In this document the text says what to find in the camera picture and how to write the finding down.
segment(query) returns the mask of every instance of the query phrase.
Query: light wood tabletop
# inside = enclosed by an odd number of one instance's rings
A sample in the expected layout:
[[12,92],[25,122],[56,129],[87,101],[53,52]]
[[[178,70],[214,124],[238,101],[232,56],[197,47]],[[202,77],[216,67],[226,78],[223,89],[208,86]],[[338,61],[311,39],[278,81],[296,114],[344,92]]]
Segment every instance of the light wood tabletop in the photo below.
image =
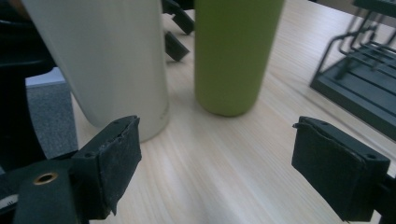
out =
[[[286,0],[257,103],[243,116],[223,118],[194,99],[194,34],[183,35],[164,15],[165,29],[191,50],[180,63],[167,60],[170,121],[141,144],[143,159],[117,215],[92,223],[342,223],[291,166],[291,126],[300,116],[325,120],[392,159],[389,174],[396,174],[395,142],[309,88],[327,44],[351,18],[306,0]],[[76,102],[74,110],[84,146],[95,129]]]

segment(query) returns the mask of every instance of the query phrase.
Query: black metal rack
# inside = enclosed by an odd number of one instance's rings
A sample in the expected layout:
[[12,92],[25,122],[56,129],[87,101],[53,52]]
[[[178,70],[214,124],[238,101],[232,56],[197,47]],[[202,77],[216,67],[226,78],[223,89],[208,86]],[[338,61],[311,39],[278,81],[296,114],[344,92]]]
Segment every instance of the black metal rack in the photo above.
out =
[[[334,37],[318,66],[311,88],[389,138],[396,140],[396,28],[385,40],[379,30],[396,18],[394,0],[355,0],[358,10],[343,35]],[[326,67],[334,53],[338,62]]]

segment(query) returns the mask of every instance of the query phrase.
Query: green cup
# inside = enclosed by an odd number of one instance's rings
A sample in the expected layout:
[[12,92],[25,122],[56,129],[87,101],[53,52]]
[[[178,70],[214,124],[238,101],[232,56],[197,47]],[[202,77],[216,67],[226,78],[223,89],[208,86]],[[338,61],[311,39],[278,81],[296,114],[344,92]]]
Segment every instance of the green cup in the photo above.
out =
[[284,0],[195,0],[195,97],[233,117],[260,92]]

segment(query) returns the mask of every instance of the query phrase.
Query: white cylinder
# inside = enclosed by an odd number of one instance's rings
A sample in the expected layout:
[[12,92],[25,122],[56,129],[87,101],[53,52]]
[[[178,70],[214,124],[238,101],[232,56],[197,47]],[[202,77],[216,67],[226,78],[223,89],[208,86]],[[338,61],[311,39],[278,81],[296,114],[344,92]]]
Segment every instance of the white cylinder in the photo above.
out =
[[141,141],[167,123],[158,0],[23,0],[87,120],[141,118]]

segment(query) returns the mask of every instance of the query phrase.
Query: table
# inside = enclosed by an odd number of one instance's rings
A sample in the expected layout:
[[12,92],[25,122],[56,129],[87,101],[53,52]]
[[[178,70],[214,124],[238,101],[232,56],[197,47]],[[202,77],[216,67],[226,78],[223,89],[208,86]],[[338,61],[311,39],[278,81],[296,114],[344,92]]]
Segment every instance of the table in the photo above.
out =
[[[204,111],[193,95],[193,53],[167,62],[171,118],[141,144],[143,160],[118,213],[93,223],[342,223],[291,166],[300,116],[330,122],[392,159],[396,145],[309,88],[327,43],[351,15],[306,0],[287,0],[254,107],[237,118]],[[164,16],[164,26],[193,51],[194,34]],[[76,102],[78,143],[95,130]],[[378,223],[375,214],[372,223]]]

